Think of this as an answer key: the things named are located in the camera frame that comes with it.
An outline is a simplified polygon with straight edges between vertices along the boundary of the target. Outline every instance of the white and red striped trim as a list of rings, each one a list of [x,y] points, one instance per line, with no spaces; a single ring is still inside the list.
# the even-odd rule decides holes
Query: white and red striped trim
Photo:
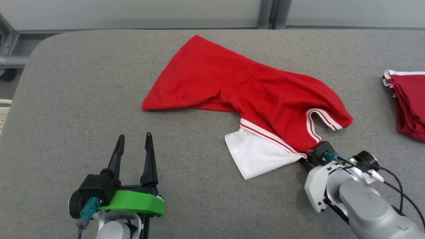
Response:
[[[389,79],[392,79],[392,75],[399,75],[399,76],[425,75],[425,71],[392,71],[392,70],[386,70],[384,72],[384,78],[382,79],[382,81],[384,82],[385,86],[389,86],[390,88],[394,87],[394,84],[392,84],[388,81]]]
[[[322,109],[318,109],[318,108],[309,109],[306,113],[306,116],[307,116],[307,131],[312,136],[312,138],[314,140],[316,140],[316,142],[320,142],[320,140],[322,140],[322,138],[319,135],[317,135],[316,132],[314,131],[315,123],[313,122],[313,119],[312,119],[312,113],[317,113],[320,116],[320,118],[322,118],[323,122],[325,122],[325,124],[334,131],[340,130],[340,129],[343,128],[334,119],[332,119],[332,117],[326,111],[324,111]]]
[[[283,141],[283,139],[281,139],[278,136],[268,132],[267,130],[251,123],[250,121],[248,121],[246,119],[241,118],[240,127],[243,128],[244,130],[248,131],[248,132],[251,132],[255,135],[260,136],[263,139],[266,139],[266,140],[268,140],[268,141],[270,141],[274,144],[277,144],[278,146],[282,147],[283,149],[285,149],[290,154],[297,154],[300,157],[303,157],[305,159],[307,158],[306,154],[297,152],[292,146],[290,146],[285,141]]]

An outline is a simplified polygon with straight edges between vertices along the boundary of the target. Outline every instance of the gray floor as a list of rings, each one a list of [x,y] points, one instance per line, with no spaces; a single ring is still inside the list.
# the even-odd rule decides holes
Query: gray floor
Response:
[[[29,56],[34,48],[44,39],[54,36],[55,34],[23,34],[20,35],[16,43],[13,55]],[[18,87],[23,68],[17,69],[17,76],[13,81],[7,82],[0,80],[0,99],[12,100]]]

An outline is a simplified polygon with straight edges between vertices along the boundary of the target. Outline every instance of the cable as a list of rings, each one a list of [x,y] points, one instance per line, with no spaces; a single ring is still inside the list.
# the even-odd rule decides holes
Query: cable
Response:
[[[78,239],[81,239],[81,234],[82,234],[82,226],[78,227]]]
[[[362,169],[362,168],[360,168],[358,165],[356,165],[356,164],[354,164],[354,163],[352,163],[352,162],[350,162],[350,161],[348,161],[348,160],[346,160],[346,159],[343,159],[343,158],[341,158],[341,157],[338,157],[338,159],[339,160],[341,160],[341,161],[343,161],[343,162],[345,162],[345,163],[348,163],[349,165],[351,165],[351,166],[353,166],[353,167],[355,167],[355,168],[358,168],[358,169],[360,169],[361,171],[363,171],[363,172],[365,172],[365,173],[367,173],[367,174],[369,174],[371,177],[375,177],[373,174],[371,174],[370,172],[368,172],[368,171],[366,171],[366,170],[364,170],[364,169]],[[419,210],[419,208],[416,206],[416,204],[406,195],[406,194],[404,194],[402,191],[400,191],[398,188],[396,188],[396,187],[394,187],[391,183],[389,183],[389,182],[387,182],[387,181],[384,181],[384,183],[386,184],[386,185],[388,185],[389,187],[391,187],[392,189],[394,189],[395,191],[397,191],[398,193],[400,193],[403,197],[405,197],[409,202],[410,202],[410,204],[412,204],[412,206],[416,209],[416,211],[418,212],[418,214],[419,214],[419,217],[421,218],[421,221],[422,221],[422,224],[423,224],[423,227],[424,227],[424,229],[425,229],[425,219],[424,219],[424,217],[422,216],[422,213],[421,213],[421,211]]]
[[[399,183],[400,191],[403,192],[403,187],[401,186],[401,181],[398,179],[398,177],[393,172],[391,172],[388,169],[386,169],[384,167],[381,167],[381,166],[377,166],[377,165],[370,165],[370,166],[372,168],[377,168],[377,169],[384,170],[385,172],[391,174],[396,179],[396,181]],[[400,194],[400,208],[399,208],[399,211],[400,212],[403,212],[403,195],[402,194]]]

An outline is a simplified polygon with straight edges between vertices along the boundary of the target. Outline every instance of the red garment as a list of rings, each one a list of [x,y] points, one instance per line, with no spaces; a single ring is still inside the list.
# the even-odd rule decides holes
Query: red garment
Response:
[[[260,64],[198,35],[172,58],[142,105],[143,110],[181,107],[240,113],[244,132],[226,138],[235,161],[242,157],[241,147],[251,150],[246,146],[250,134],[283,148],[293,162],[294,157],[306,157],[303,153],[320,141],[312,113],[333,130],[345,128],[353,120],[341,99],[323,82]],[[250,143],[258,144],[254,138]],[[240,160],[246,163],[247,157]]]
[[[387,70],[383,82],[394,94],[397,129],[415,139],[425,141],[425,72]]]

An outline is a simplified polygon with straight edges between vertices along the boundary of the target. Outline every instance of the folded red cloth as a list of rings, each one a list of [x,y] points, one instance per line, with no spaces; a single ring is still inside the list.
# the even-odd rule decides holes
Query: folded red cloth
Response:
[[[306,158],[320,141],[312,113],[333,130],[353,120],[323,82],[260,64],[198,35],[171,59],[142,105],[182,107],[240,113],[239,131],[225,140],[245,179]]]
[[[397,129],[425,141],[425,71],[387,70],[382,79],[394,96]]]

